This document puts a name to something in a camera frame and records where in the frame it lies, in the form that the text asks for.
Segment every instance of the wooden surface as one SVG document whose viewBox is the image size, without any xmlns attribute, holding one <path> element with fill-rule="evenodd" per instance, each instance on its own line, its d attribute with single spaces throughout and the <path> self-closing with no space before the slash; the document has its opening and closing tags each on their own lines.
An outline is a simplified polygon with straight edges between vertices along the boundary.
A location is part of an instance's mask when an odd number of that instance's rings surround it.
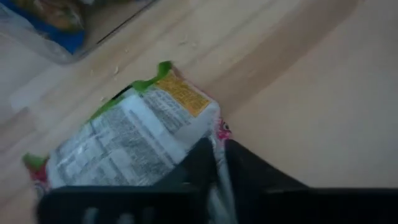
<svg viewBox="0 0 398 224">
<path fill-rule="evenodd" d="M 219 101 L 238 141 L 298 180 L 398 187 L 397 9 L 395 0 L 162 0 L 64 67 L 0 39 L 0 223 L 32 222 L 21 156 L 54 149 L 102 97 L 153 77 L 161 60 Z"/>
</svg>

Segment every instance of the yellow label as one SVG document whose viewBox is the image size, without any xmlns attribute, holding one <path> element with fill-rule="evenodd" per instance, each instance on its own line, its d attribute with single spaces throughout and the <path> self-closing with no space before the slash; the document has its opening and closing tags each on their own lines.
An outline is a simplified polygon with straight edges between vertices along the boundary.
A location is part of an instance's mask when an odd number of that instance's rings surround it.
<svg viewBox="0 0 398 224">
<path fill-rule="evenodd" d="M 210 100 L 192 90 L 189 85 L 173 73 L 169 73 L 166 77 L 157 81 L 156 86 L 172 95 L 194 117 L 198 116 L 210 103 Z"/>
</svg>

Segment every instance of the wooden floor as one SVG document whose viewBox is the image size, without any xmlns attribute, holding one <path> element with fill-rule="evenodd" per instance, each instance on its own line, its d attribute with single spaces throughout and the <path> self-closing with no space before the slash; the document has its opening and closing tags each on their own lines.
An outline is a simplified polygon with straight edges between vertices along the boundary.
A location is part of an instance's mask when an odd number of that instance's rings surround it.
<svg viewBox="0 0 398 224">
<path fill-rule="evenodd" d="M 398 1 L 161 0 L 78 63 L 0 37 L 0 223 L 32 223 L 45 155 L 173 60 L 234 137 L 311 186 L 398 187 Z"/>
</svg>

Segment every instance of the wood grain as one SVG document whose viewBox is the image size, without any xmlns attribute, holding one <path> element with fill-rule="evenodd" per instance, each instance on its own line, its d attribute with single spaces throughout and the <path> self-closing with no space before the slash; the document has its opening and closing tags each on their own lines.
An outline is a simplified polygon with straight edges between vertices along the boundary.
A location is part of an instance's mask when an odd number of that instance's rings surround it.
<svg viewBox="0 0 398 224">
<path fill-rule="evenodd" d="M 0 39 L 13 52 L 0 63 L 0 223 L 33 222 L 21 156 L 57 147 L 102 97 L 153 77 L 161 60 L 219 101 L 238 141 L 306 184 L 398 187 L 397 8 L 394 0 L 162 0 L 67 66 L 16 60 L 21 49 Z"/>
</svg>

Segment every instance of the black plastic item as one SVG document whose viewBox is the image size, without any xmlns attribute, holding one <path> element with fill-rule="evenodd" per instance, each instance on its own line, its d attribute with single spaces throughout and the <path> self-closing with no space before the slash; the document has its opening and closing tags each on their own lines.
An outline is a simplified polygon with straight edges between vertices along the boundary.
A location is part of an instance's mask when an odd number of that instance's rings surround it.
<svg viewBox="0 0 398 224">
<path fill-rule="evenodd" d="M 207 223 L 208 191 L 216 179 L 213 147 L 201 139 L 153 186 L 62 187 L 40 201 L 37 219 L 40 224 L 108 224 L 124 215 L 132 217 L 125 223 Z"/>
<path fill-rule="evenodd" d="M 310 188 L 232 140 L 226 158 L 240 224 L 398 223 L 396 189 Z"/>
</svg>

